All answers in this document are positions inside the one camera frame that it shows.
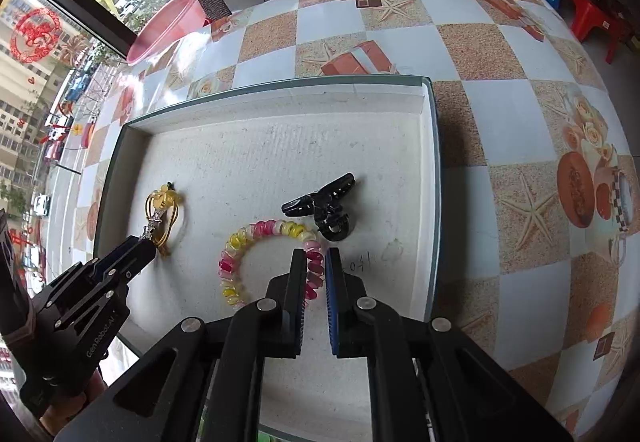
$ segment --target plastic basin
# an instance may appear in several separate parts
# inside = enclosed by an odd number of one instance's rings
[[[171,0],[146,23],[127,54],[127,64],[161,52],[174,41],[202,28],[206,19],[198,0]]]

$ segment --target pink bead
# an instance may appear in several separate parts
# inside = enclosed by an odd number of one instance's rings
[[[320,250],[320,243],[317,241],[305,241],[302,246],[305,248],[305,250],[308,250],[310,248],[314,249],[314,250]]]
[[[324,259],[324,256],[322,254],[320,254],[317,250],[307,250],[306,251],[306,256],[309,259],[312,259],[314,261],[319,261],[322,263],[322,260]]]
[[[264,234],[266,234],[267,236],[270,236],[271,234],[273,234],[273,226],[276,224],[276,221],[274,219],[270,219],[269,221],[267,221],[264,224]]]
[[[236,263],[236,260],[229,256],[224,250],[222,251],[222,260],[226,261],[231,266],[234,266]]]
[[[315,272],[316,274],[322,275],[324,274],[324,268],[322,268],[322,263],[319,261],[313,260],[306,265],[311,272]]]
[[[322,279],[318,275],[309,271],[306,273],[306,284],[311,288],[320,288],[324,282],[322,282]]]
[[[233,281],[234,278],[231,272],[227,272],[226,270],[222,269],[218,271],[218,276],[220,276],[222,279],[228,279],[229,281]]]
[[[318,294],[315,290],[313,290],[308,284],[306,285],[306,298],[307,299],[316,299]]]
[[[221,259],[220,262],[218,262],[218,266],[226,272],[234,271],[234,266],[231,265],[228,261],[225,261],[224,259]]]

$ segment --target checkered tablecloth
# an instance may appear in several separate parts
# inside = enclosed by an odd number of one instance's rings
[[[576,438],[587,436],[628,356],[640,282],[640,188],[602,79],[544,0],[359,5],[368,8],[271,0],[121,72],[82,172],[76,261],[93,256],[102,187],[127,120],[203,94],[322,75],[374,41],[389,71],[428,76],[436,96],[444,218],[435,313],[462,327]],[[598,173],[628,182],[627,232],[611,229],[615,216],[605,219],[606,194],[594,210],[580,192],[584,177]]]

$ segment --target red decoration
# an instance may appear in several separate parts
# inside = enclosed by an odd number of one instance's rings
[[[58,43],[60,30],[60,19],[53,10],[36,8],[28,12],[16,23],[11,35],[12,56],[27,63],[41,60]]]

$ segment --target street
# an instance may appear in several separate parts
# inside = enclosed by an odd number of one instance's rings
[[[84,95],[74,107],[81,107],[74,124],[86,125],[91,113],[99,111],[102,94],[108,91],[113,81],[113,68],[98,68]],[[82,172],[87,149],[81,149],[81,136],[69,133],[59,164]],[[49,216],[42,219],[41,235],[47,252],[46,281],[50,282],[70,268],[73,259],[74,215],[78,202],[80,177],[62,167],[54,167],[52,162],[46,182],[46,194],[51,196]]]

